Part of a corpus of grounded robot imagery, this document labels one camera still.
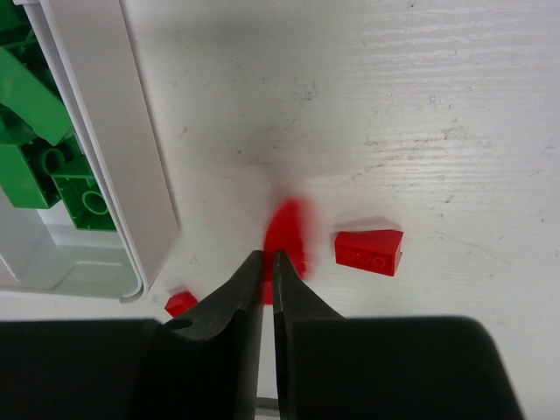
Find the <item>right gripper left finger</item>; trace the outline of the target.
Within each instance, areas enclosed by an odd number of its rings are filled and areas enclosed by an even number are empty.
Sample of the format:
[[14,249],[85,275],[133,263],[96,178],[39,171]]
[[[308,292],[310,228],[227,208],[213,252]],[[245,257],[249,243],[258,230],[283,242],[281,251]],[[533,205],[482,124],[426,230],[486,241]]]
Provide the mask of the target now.
[[219,289],[164,323],[2,323],[2,418],[253,418],[263,262],[252,252]]

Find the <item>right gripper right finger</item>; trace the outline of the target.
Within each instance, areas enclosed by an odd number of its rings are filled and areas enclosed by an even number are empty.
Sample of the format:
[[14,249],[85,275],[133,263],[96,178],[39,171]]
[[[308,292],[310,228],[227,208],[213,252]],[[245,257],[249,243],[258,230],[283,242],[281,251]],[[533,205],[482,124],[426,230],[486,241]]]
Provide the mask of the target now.
[[477,320],[345,318],[282,251],[272,290],[282,418],[522,418],[497,346]]

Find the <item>small red lego stud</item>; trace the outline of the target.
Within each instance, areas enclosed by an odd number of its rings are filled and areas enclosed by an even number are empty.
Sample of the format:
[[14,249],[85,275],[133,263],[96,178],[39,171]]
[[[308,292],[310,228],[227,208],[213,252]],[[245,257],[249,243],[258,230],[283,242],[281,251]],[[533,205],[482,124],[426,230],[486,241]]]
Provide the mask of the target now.
[[170,296],[164,306],[166,312],[176,318],[192,309],[199,300],[188,290]]

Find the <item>red semicircle lego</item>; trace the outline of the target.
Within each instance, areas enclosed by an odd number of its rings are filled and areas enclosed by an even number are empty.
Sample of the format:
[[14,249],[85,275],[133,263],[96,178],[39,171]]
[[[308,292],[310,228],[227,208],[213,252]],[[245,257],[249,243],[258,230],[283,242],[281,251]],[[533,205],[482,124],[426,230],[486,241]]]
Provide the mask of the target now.
[[310,237],[313,207],[309,199],[290,197],[282,201],[269,220],[263,240],[263,303],[273,304],[272,264],[277,251],[285,251],[297,274],[306,280],[312,272]]

